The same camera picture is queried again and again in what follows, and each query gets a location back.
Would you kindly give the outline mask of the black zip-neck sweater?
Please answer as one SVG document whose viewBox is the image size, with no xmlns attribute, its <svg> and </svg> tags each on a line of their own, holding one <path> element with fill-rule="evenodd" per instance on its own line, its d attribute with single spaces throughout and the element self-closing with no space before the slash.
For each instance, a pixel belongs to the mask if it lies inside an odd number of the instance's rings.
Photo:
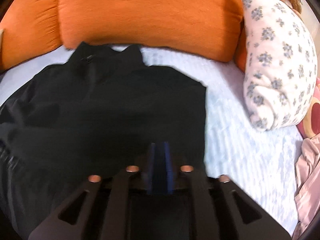
<svg viewBox="0 0 320 240">
<path fill-rule="evenodd" d="M 110 178 L 157 141 L 203 167 L 205 98 L 137 45 L 80 44 L 1 106 L 1 212 L 27 239 L 89 175 Z"/>
</svg>

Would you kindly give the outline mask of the orange pillow at right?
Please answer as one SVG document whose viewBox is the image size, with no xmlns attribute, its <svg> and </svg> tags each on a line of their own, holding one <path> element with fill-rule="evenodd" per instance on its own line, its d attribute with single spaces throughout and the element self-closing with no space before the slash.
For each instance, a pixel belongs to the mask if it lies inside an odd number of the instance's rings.
<svg viewBox="0 0 320 240">
<path fill-rule="evenodd" d="M 246 49 L 246 31 L 244 28 L 238 40 L 238 45 L 234 54 L 234 62 L 236 66 L 244 73 L 246 69 L 247 49 Z"/>
</svg>

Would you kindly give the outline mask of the pink satin cloth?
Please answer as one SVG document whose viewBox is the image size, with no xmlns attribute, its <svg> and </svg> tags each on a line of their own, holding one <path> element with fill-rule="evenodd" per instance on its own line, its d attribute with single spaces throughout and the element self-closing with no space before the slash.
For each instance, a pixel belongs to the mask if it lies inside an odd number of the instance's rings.
<svg viewBox="0 0 320 240">
<path fill-rule="evenodd" d="M 319 135 L 304 139 L 296 166 L 295 203 L 298 224 L 293 239 L 298 239 L 319 211 Z"/>
</svg>

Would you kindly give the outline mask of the pink patterned cushion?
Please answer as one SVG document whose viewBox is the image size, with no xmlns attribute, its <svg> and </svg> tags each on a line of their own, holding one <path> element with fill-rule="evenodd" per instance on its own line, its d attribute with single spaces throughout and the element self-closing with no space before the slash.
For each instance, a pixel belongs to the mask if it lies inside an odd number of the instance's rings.
<svg viewBox="0 0 320 240">
<path fill-rule="evenodd" d="M 319 101 L 319 77 L 316 81 L 316 87 L 311 99 L 310 107 L 304 119 L 297 125 L 297 128 L 305 138 L 313 138 L 320 132 L 320 101 Z"/>
</svg>

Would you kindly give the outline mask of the white blue floral pillow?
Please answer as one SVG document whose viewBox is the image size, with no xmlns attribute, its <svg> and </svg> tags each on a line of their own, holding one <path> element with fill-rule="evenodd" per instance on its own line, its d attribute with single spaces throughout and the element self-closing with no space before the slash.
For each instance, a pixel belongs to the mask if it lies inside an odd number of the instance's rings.
<svg viewBox="0 0 320 240">
<path fill-rule="evenodd" d="M 247 59 L 244 98 L 250 121 L 268 131 L 295 126 L 310 107 L 317 78 L 313 39 L 281 0 L 241 0 Z"/>
</svg>

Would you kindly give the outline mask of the large orange pillow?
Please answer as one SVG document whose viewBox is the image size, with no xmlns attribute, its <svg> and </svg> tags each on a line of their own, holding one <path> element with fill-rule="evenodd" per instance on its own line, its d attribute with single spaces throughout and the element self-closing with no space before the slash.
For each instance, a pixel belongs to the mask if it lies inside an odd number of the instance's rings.
<svg viewBox="0 0 320 240">
<path fill-rule="evenodd" d="M 81 42 L 142 44 L 228 62 L 242 17 L 241 0 L 59 0 L 67 48 Z"/>
</svg>

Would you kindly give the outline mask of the orange pillow at left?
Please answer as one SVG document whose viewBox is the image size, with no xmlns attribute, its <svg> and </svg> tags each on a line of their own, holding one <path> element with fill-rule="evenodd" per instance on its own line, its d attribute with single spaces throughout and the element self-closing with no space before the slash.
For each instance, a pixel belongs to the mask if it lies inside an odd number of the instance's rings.
<svg viewBox="0 0 320 240">
<path fill-rule="evenodd" d="M 14 0 L 1 20 L 1 71 L 62 45 L 59 0 Z"/>
</svg>

